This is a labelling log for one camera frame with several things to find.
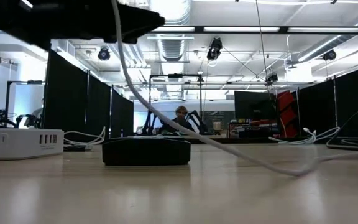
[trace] person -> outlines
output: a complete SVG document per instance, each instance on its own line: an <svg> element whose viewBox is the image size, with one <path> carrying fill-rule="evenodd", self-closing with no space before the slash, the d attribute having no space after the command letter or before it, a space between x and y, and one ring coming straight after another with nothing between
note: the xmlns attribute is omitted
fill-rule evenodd
<svg viewBox="0 0 358 224"><path fill-rule="evenodd" d="M185 106L179 106L176 110L175 110L175 114L176 114L176 118L174 118L172 121L180 124L181 126L189 129L190 131L194 131L193 127L191 126L191 124L189 122L186 121L186 115L187 115L187 108ZM174 129L173 127L169 126L169 124L163 124L163 126L160 128L160 132L162 134L167 134L167 133L174 133L177 130Z"/></svg>
<svg viewBox="0 0 358 224"><path fill-rule="evenodd" d="M33 113L31 115L35 116L36 119L40 118L41 115L42 115L43 107L44 107L44 99L42 98L42 100L41 100L41 108L38 108L35 111L33 111ZM33 122L34 121L31 121L31 119L27 118L27 120L24 123L24 126L26 126L26 127L33 126L34 125Z"/></svg>

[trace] ceiling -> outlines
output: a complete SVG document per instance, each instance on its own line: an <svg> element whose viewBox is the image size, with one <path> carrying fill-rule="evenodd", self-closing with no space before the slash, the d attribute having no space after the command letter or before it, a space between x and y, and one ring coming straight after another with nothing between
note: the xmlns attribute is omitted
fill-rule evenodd
<svg viewBox="0 0 358 224"><path fill-rule="evenodd" d="M180 24L188 26L258 26L259 21L262 26L354 26L358 23L358 0L338 0L336 4L330 4L331 1L327 0L258 0L258 8L254 0L239 0L239 2L235 0L122 0L121 2L150 10L154 9L153 3L158 3L159 10L167 10L159 11L162 15L176 12L170 11L172 8L176 9L176 5L173 7L172 4L188 2L190 6L188 20ZM137 45L126 47L126 56L130 63L128 65L132 67L130 75L134 81L148 80L150 74L173 72L184 74L202 72L204 81L209 82L257 81L259 79L255 77L255 74L264 78L266 67L270 68L269 73L277 73L280 82L292 81L294 74L297 81L322 81L330 75L338 75L358 66L358 36L334 48L337 53L335 60L327 62L319 59L309 60L299 66L307 67L306 70L292 71L291 75L285 69L284 59L289 55L296 55L318 47L335 35L187 35L192 39L184 41L181 62L176 63L163 63L164 59L159 51L161 40L153 39L156 36L158 35L147 34L138 39ZM220 37L224 48L221 50L216 66L212 67L208 66L206 51L214 37ZM106 46L103 40L70 40L70 42L76 49L75 57L83 64L92 67L102 80L125 81L115 45L108 45L111 58L107 61L100 61L98 52L101 47ZM0 44L23 45L45 58L43 50L29 46L6 34L0 34ZM171 89L183 92L186 89L199 88L197 85L182 85L179 86L180 88L153 87L154 91L162 93ZM275 86L280 90L296 87ZM203 88L211 91L221 90L221 94L224 95L230 89L264 89L265 87L263 85L203 85Z"/></svg>
<svg viewBox="0 0 358 224"><path fill-rule="evenodd" d="M260 14L260 23L262 26L354 26L358 23L358 1L338 1L332 5L329 1L323 0L270 0L258 1ZM153 9L147 7L144 1L126 1L131 6ZM190 19L188 26L258 26L258 13L255 1L243 0L239 2L218 1L218 0L193 0L190 3ZM158 51L158 41L149 39L155 37L154 34L148 34L138 40L137 46L142 52L142 56L151 66L152 74L167 74L163 69L161 54ZM265 76L264 68L271 66L271 72L276 72L279 81L287 81L286 70L283 58L288 54L302 52L320 41L328 38L327 35L247 35L247 34L195 34L188 35L194 38L186 40L184 62L182 63L183 73L196 74L203 72L204 80L207 81L256 81L255 74ZM221 50L221 55L217 59L217 65L210 67L207 65L206 51L214 37L220 37L225 49ZM101 46L105 46L102 40L71 40L76 47L76 54L80 60L86 60L97 70L103 72L112 72L111 75L104 75L106 80L124 81L122 75L117 75L114 71L120 71L120 63L116 55L111 54L108 61L101 62L97 58L97 53ZM92 50L94 53L85 54L85 51ZM311 70L311 77L305 77L305 80L324 80L326 77L348 70L358 65L358 36L334 48L337 53L336 60L310 60L308 64ZM303 74L299 74L299 80L302 81ZM143 81L138 76L133 76L135 81ZM231 89L244 88L244 85L207 85L207 89ZM199 86L183 85L183 89L199 88Z"/></svg>

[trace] white cable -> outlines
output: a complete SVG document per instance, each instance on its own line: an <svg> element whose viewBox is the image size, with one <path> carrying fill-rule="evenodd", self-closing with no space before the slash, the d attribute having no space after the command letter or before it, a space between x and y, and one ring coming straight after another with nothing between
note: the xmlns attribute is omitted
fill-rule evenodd
<svg viewBox="0 0 358 224"><path fill-rule="evenodd" d="M290 141L284 141L284 140L281 140L281 139L276 139L276 138L273 138L273 137L269 137L270 140L273 140L273 141L277 141L279 143L282 143L282 144L291 144L291 145L299 145L299 144L313 144L315 143L316 141L319 141L319 140L322 140L322 139L326 139L326 138L329 138L333 135L335 135L336 133L338 133L341 128L340 127L335 127L335 128L331 128L330 130L328 131L325 131L319 135L316 135L316 131L314 131L313 133L311 133L309 131L308 128L303 128L303 130L305 132L307 132L308 134L311 135L310 138L308 139L304 139L304 140L301 140L301 141L293 141L293 142L290 142Z"/></svg>
<svg viewBox="0 0 358 224"><path fill-rule="evenodd" d="M165 122L166 124L168 124L169 126L175 128L176 130L181 131L182 133L185 133L193 138L196 138L206 144L212 145L218 149L222 149L223 151L226 151L230 154L233 154L237 157L240 157L242 159L251 161L257 165L263 166L266 169L269 169L271 171L274 172L278 172L280 174L285 174L285 175L292 175L292 176L301 176L301 175L305 175L310 173L311 171L315 170L317 167L317 163L319 161L322 161L324 158L326 157L317 157L317 149L314 149L314 153L316 154L316 157L314 159L312 159L309 163L307 163L305 166L303 166L301 169L299 170L290 170L290 169L281 169L278 167L275 167L267 162L264 161L260 161L258 159L255 159L253 157L247 156L246 154L238 151L237 149L234 149L233 147L229 147L229 146L225 146L221 143L218 143L216 141L213 141L205 136L196 134L193 131L190 131L189 129L186 129L184 127L182 127L179 124L176 124L174 121L171 121L171 119L169 119L168 117L166 117L165 115L163 115L161 112L159 112L158 110L156 110L152 105L150 105L140 94L139 92L135 89L135 86L132 84L132 80L131 77L128 74L127 71L127 66L125 64L125 58L124 58L124 52L123 52L123 47L122 47L122 33L121 33L121 19L120 19L120 15L119 15L119 10L118 10L118 5L117 5L117 0L111 0L112 3L112 8L114 10L114 19L116 21L116 37L117 37L117 45L118 45L118 51L119 51L119 58L121 61L121 65L122 65L122 70L124 72L124 76L126 79L126 82L128 83L129 89L131 89L131 91L133 92L133 94L135 95L135 97L147 108L149 109L152 113L154 113L155 115L157 115L163 122ZM343 155L338 155L335 158L339 158L339 157L344 157Z"/></svg>
<svg viewBox="0 0 358 224"><path fill-rule="evenodd" d="M64 147L72 147L72 146L74 146L74 147L81 147L81 146L88 147L88 146L94 146L94 145L101 144L101 143L104 142L104 137L106 135L106 127L103 127L102 132L98 136L93 135L93 134L81 133L79 131L67 131L67 132L64 133L64 135L71 134L71 133L82 134L84 136L94 137L95 139L90 141L90 142L76 142L76 141L72 141L72 140L69 140L67 138L64 138L64 141L66 143L64 145Z"/></svg>

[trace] desk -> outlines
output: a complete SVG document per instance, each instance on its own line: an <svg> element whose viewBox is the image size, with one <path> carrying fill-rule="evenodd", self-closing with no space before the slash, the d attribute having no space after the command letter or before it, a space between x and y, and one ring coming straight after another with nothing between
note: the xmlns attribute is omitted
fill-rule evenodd
<svg viewBox="0 0 358 224"><path fill-rule="evenodd" d="M343 153L234 147L282 167L314 147ZM173 167L105 167L99 149L0 161L0 223L358 223L358 161L328 161L296 179L207 145L191 156Z"/></svg>

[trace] red panel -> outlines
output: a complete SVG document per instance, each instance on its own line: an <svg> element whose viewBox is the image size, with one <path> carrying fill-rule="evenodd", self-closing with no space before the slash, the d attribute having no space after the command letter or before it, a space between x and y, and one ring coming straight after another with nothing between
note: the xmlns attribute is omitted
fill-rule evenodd
<svg viewBox="0 0 358 224"><path fill-rule="evenodd" d="M278 95L278 108L280 111L284 110L288 105L294 102L293 95L290 91L286 91L284 93L280 93Z"/></svg>

